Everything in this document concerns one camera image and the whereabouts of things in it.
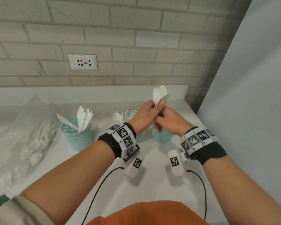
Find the hand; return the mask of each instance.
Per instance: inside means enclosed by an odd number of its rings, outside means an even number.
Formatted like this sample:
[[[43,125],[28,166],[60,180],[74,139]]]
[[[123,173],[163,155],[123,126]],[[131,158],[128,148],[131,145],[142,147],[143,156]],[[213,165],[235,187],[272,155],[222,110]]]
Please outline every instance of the hand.
[[[165,128],[168,132],[182,137],[188,130],[194,127],[176,111],[171,108],[165,107],[162,111],[162,116],[155,118],[156,128],[159,132]]]
[[[156,106],[154,106],[153,100],[150,100],[141,106],[136,115],[128,121],[128,123],[132,125],[136,135],[141,134],[154,123],[156,116],[165,107],[166,102],[165,99],[162,99]]]

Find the person's left hand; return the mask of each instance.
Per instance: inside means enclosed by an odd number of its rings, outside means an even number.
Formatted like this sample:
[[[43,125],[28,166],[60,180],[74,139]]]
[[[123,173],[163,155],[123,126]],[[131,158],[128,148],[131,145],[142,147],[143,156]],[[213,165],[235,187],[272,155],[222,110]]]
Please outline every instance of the person's left hand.
[[[159,103],[154,106],[153,100],[150,100],[141,106],[136,115],[128,121],[128,123],[132,125],[136,135],[141,134],[153,124],[157,115],[164,109],[166,102],[165,99],[161,99]]]

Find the person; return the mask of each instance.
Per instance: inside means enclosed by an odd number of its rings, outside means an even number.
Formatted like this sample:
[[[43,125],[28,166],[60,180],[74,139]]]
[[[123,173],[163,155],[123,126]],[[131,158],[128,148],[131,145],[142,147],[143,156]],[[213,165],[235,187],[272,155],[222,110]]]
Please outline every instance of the person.
[[[128,122],[136,135],[154,122],[159,131],[165,128],[180,137],[194,128],[174,110],[165,107],[165,103],[162,100],[154,107],[153,101],[148,101],[141,106]],[[36,180],[19,196],[11,200],[1,196],[0,224],[65,224],[115,159],[112,148],[97,140]],[[205,159],[203,170],[229,224],[281,224],[281,206],[228,155]],[[88,223],[98,224],[208,223],[180,202],[157,201],[136,203]]]

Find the forearm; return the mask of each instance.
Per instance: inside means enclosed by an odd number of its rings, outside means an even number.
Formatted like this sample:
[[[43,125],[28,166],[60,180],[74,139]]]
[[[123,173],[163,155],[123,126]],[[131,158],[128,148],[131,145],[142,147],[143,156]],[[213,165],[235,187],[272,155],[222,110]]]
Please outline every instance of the forearm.
[[[229,224],[281,224],[281,206],[229,156],[209,159],[203,169]]]
[[[114,162],[112,149],[96,141],[27,187],[20,195],[65,224]]]

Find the person's right hand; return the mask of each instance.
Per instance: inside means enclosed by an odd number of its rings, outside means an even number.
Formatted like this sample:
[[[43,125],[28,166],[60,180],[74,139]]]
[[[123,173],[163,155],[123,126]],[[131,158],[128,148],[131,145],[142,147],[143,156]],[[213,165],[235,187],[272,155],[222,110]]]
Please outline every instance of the person's right hand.
[[[162,128],[165,128],[168,132],[182,137],[194,127],[171,108],[165,107],[160,115],[155,118],[156,128],[159,132],[162,131]]]

